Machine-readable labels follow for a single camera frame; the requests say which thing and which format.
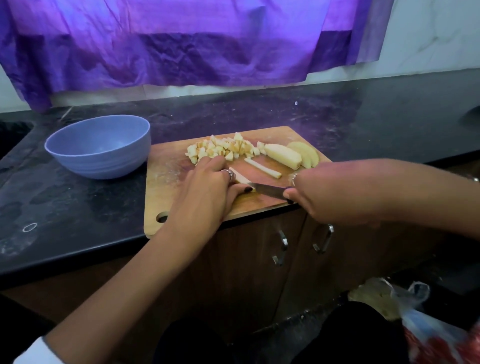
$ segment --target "ring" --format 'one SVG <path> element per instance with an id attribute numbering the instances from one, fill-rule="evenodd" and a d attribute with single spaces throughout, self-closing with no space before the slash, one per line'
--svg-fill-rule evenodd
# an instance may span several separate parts
<path id="1" fill-rule="evenodd" d="M 230 176 L 230 180 L 228 182 L 232 182 L 233 172 L 231 170 L 221 170 L 220 172 L 222 172 L 222 171 L 228 172 L 228 174 Z"/>
<path id="2" fill-rule="evenodd" d="M 291 181 L 292 181 L 293 187 L 295 187 L 295 177 L 296 177 L 296 176 L 297 176 L 296 173 L 292 174 L 292 179 L 291 179 Z"/>

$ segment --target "knife blade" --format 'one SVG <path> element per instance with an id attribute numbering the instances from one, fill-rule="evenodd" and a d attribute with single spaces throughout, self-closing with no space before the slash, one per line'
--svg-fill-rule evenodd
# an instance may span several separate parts
<path id="1" fill-rule="evenodd" d="M 289 204 L 293 204 L 292 200 L 285 198 L 283 196 L 283 192 L 291 187 L 277 187 L 277 186 L 270 186 L 269 184 L 261 184 L 255 182 L 248 183 L 251 187 L 253 187 L 259 194 L 264 194 L 266 196 L 278 198 L 279 200 L 285 200 Z"/>

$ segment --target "white sleeve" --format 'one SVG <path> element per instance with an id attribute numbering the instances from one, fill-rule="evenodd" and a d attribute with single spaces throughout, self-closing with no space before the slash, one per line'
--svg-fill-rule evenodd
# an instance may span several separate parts
<path id="1" fill-rule="evenodd" d="M 43 338 L 38 338 L 22 355 L 15 359 L 13 364 L 64 364 L 50 348 Z"/>

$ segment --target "white marble wall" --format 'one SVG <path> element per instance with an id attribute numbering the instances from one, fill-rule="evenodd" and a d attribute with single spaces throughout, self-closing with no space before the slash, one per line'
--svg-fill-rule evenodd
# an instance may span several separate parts
<path id="1" fill-rule="evenodd" d="M 311 73 L 302 84 L 480 67 L 480 0 L 396 0 L 377 62 Z M 58 106 L 238 91 L 240 87 L 139 86 L 55 95 Z M 28 109 L 0 68 L 0 112 Z"/>

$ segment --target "countertop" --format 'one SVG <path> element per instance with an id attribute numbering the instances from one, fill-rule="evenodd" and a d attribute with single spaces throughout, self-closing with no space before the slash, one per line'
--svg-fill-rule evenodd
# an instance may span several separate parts
<path id="1" fill-rule="evenodd" d="M 0 160 L 0 289 L 146 242 L 146 165 L 111 181 L 76 176 L 43 147 L 65 125 L 138 115 L 150 121 L 154 144 L 288 125 L 333 161 L 434 163 L 480 151 L 480 117 L 463 118 L 478 105 L 480 69 L 0 114 L 34 125 Z"/>

